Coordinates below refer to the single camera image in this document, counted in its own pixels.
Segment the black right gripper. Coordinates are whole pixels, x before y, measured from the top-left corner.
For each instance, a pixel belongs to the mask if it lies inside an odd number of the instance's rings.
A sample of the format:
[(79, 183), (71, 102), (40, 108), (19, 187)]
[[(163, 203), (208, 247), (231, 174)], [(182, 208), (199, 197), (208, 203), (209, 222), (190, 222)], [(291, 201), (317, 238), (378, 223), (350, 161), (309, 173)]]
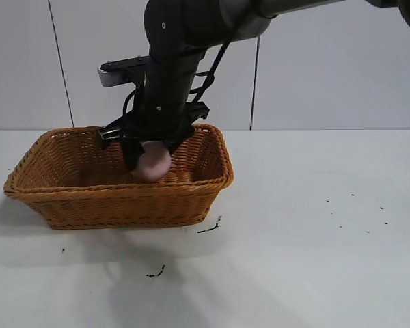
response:
[(199, 62), (205, 51), (187, 51), (165, 59), (152, 55), (107, 61), (98, 67), (103, 87), (133, 83), (123, 113), (99, 130), (105, 142), (122, 141), (128, 170), (135, 170), (145, 152), (139, 141), (163, 140), (170, 156), (184, 142), (181, 131), (191, 124), (186, 113)]

